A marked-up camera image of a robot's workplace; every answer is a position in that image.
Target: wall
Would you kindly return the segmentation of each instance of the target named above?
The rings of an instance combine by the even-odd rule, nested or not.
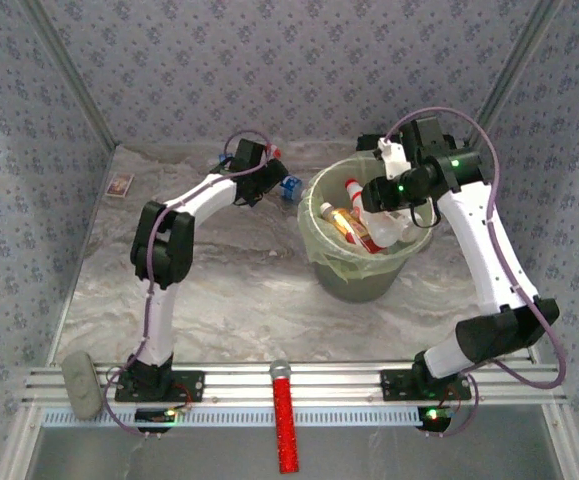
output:
[[[579,1],[565,3],[492,131],[503,220],[531,278],[561,307],[579,422]]]
[[[107,160],[17,3],[0,0],[0,446],[43,364]]]
[[[120,143],[222,139],[241,125],[349,138],[433,104],[475,115],[534,3],[42,2]]]

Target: white cap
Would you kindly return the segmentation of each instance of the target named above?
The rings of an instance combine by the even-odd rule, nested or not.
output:
[[[322,205],[320,205],[320,215],[322,215],[323,217],[326,217],[331,210],[333,210],[333,205],[331,205],[329,202],[324,202]]]

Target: metal edge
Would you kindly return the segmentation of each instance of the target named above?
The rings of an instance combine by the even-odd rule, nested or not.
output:
[[[579,434],[571,406],[543,405],[542,412],[565,480],[579,480]]]
[[[69,290],[67,291],[67,298],[65,299],[62,310],[60,312],[60,319],[56,327],[56,331],[51,342],[51,347],[49,348],[49,353],[47,354],[47,361],[45,362],[46,367],[51,367],[55,362],[56,354],[58,352],[58,347],[60,346],[60,337],[62,336],[62,330],[65,326],[65,321],[67,320],[67,314],[69,313],[69,307],[71,306],[71,301],[73,300],[73,295],[76,291],[78,285],[78,279],[80,278],[80,271],[82,270],[82,265],[85,261],[85,251],[87,250],[87,245],[89,245],[89,240],[91,238],[91,233],[93,232],[93,226],[96,222],[96,217],[98,216],[98,209],[102,203],[104,197],[105,188],[107,186],[107,179],[109,178],[109,172],[111,171],[111,165],[113,163],[113,156],[115,150],[109,153],[107,159],[107,165],[105,166],[105,173],[98,190],[98,196],[96,202],[94,203],[93,210],[91,211],[91,217],[89,219],[89,225],[87,226],[87,232],[85,233],[85,238],[82,243],[82,248],[78,254],[78,262],[76,263],[76,271],[73,273],[73,278],[71,279],[71,284],[69,285]]]
[[[33,458],[43,408],[30,406],[16,414],[0,460],[0,480],[24,480]]]
[[[408,362],[294,364],[292,366],[294,401],[297,404],[310,405],[391,403],[383,401],[379,372],[384,367],[393,366],[399,369],[410,368]],[[223,365],[221,369],[214,366],[212,372],[207,371],[203,403],[230,406],[271,404],[271,382],[267,364],[254,365],[257,370],[253,371],[251,367],[252,365],[246,364]],[[191,368],[197,369],[198,366],[194,365]],[[105,383],[106,370],[98,368],[100,384]],[[525,365],[517,367],[517,370],[535,381],[544,381],[545,377],[554,374],[556,366],[534,365],[527,361]],[[480,384],[483,404],[553,404],[567,401],[561,388],[549,392],[535,390],[516,381],[497,367],[482,368],[474,372],[474,376]],[[34,369],[25,385],[26,388],[20,395],[22,402],[61,405],[68,401],[62,375],[57,368]]]
[[[116,415],[124,417],[128,426],[140,425],[134,415],[141,407],[121,406],[115,408]],[[180,412],[172,427],[273,427],[274,407],[227,407],[213,405],[194,406]],[[351,426],[420,426],[416,406],[405,405],[362,405],[335,407],[304,407],[294,409],[296,427],[351,427]],[[116,423],[104,411],[90,420],[78,420],[70,407],[46,407],[43,409],[42,427],[116,427]]]
[[[564,0],[538,0],[536,2],[522,33],[512,46],[495,84],[478,111],[476,118],[485,130],[489,130],[498,119],[526,66],[533,58],[533,54],[549,28],[551,20],[563,3]],[[481,141],[476,129],[472,129],[469,143],[478,148]]]
[[[20,0],[19,4],[29,19],[36,35],[43,43],[60,76],[76,98],[94,134],[108,152],[113,151],[116,142],[111,130],[87,90],[82,77],[78,73],[78,69],[71,60],[44,6],[38,0]]]

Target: orange bottle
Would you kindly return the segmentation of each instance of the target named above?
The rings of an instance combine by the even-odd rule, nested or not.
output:
[[[320,214],[344,235],[347,242],[362,245],[369,253],[382,250],[373,242],[367,229],[347,209],[333,208],[333,205],[325,202],[320,205]]]

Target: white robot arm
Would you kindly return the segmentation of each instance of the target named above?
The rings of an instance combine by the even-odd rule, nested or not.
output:
[[[375,155],[385,162],[386,175],[365,185],[364,208],[369,212],[410,209],[413,213],[416,206],[431,200],[438,219],[444,215],[458,238],[480,309],[480,316],[459,322],[446,340],[416,356],[412,372],[418,390],[424,391],[434,384],[452,382],[458,373],[475,365],[538,341],[545,330],[517,293],[519,289],[533,299],[549,324],[558,318],[559,310],[553,299],[539,297],[525,275],[495,208],[487,220],[491,185],[477,152],[469,147],[456,148],[453,138],[441,133],[435,117],[414,120],[403,125],[400,132],[401,145],[386,138],[378,142]],[[489,222],[518,285],[511,284],[498,259]]]
[[[177,378],[172,370],[176,294],[191,268],[195,229],[223,207],[234,203],[254,206],[288,175],[276,158],[261,164],[267,149],[267,145],[242,139],[234,156],[221,162],[192,190],[165,203],[152,201],[144,206],[131,248],[131,263],[147,296],[145,326],[140,346],[119,374],[121,388],[116,390],[116,400],[164,401],[179,394],[172,393],[174,384],[202,384],[202,372],[196,379],[185,380]]]
[[[210,174],[202,183],[178,198],[165,202],[165,206],[176,205],[181,200],[193,196],[192,194],[206,188],[190,201],[184,203],[173,211],[185,213],[194,219],[194,229],[198,228],[211,215],[223,207],[227,207],[236,201],[237,184],[233,180],[215,182],[220,175]],[[149,280],[142,280],[142,289],[147,294]],[[149,325],[149,336],[146,339],[142,351],[137,360],[146,365],[163,365],[173,355],[173,336],[171,322],[173,308],[178,294],[179,282],[172,283],[166,289],[156,288],[151,301],[149,316],[152,319]]]

